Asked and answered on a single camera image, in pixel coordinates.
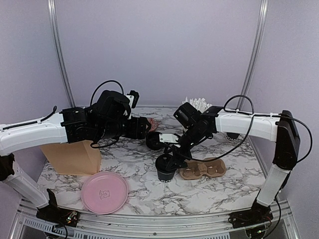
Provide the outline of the black coffee cup lid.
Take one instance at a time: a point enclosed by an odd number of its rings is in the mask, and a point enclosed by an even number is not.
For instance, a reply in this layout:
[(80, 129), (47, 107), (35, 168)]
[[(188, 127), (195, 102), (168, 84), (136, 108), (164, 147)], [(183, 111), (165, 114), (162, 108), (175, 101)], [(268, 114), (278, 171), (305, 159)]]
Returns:
[(160, 173), (169, 174), (175, 173), (176, 169), (167, 170), (169, 161), (171, 160), (171, 154), (162, 154), (156, 159), (156, 169)]

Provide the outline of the black paper coffee cup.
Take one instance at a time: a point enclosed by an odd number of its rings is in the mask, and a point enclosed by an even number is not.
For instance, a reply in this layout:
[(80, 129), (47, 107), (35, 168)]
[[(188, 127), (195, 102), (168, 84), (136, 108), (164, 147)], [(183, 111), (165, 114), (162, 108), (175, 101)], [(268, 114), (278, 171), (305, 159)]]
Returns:
[(176, 170), (167, 171), (167, 170), (158, 169), (157, 170), (158, 179), (161, 182), (165, 182), (165, 183), (170, 182), (174, 178), (175, 172)]

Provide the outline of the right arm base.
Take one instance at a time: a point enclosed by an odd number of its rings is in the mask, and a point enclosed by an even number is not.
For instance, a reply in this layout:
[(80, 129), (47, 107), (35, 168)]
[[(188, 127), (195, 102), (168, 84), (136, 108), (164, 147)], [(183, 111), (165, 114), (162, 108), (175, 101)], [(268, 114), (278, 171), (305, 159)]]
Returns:
[(273, 218), (271, 207), (263, 206), (255, 200), (250, 209), (230, 213), (228, 222), (236, 229), (270, 222)]

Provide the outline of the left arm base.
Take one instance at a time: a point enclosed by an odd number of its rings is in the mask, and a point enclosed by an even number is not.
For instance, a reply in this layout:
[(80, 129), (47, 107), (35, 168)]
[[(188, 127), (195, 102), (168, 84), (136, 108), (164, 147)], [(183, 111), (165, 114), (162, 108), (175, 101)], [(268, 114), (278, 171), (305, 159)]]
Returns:
[(47, 189), (48, 205), (43, 208), (37, 208), (36, 217), (52, 223), (61, 223), (64, 226), (76, 227), (80, 213), (75, 210), (61, 208), (57, 205), (54, 193)]

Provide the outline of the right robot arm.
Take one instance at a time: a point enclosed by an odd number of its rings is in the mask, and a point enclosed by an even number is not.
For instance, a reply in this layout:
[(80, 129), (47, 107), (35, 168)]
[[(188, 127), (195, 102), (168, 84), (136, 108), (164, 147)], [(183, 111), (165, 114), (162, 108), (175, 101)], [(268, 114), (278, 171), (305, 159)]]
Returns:
[(211, 106), (200, 112), (190, 103), (182, 104), (174, 117), (185, 128), (181, 137), (161, 136), (162, 143), (169, 143), (172, 156), (163, 164), (165, 171), (185, 168), (191, 160), (190, 150), (213, 134), (243, 134), (275, 142), (275, 156), (266, 181), (256, 197), (256, 205), (247, 212), (247, 219), (259, 222), (266, 215), (266, 208), (274, 201), (290, 172), (298, 163), (300, 136), (290, 111), (280, 114), (256, 114), (227, 110)]

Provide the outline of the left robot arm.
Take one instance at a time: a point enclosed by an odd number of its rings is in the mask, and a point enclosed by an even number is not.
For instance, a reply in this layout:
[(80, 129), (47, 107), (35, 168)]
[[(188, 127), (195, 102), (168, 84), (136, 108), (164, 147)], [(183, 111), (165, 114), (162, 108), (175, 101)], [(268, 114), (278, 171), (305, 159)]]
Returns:
[(74, 107), (61, 112), (16, 124), (0, 126), (0, 180), (9, 185), (44, 214), (57, 222), (63, 211), (57, 206), (54, 193), (43, 189), (19, 167), (14, 152), (53, 143), (76, 143), (89, 140), (92, 145), (102, 139), (120, 137), (144, 139), (151, 129), (145, 117), (133, 117), (139, 94), (128, 95), (104, 90), (89, 107)]

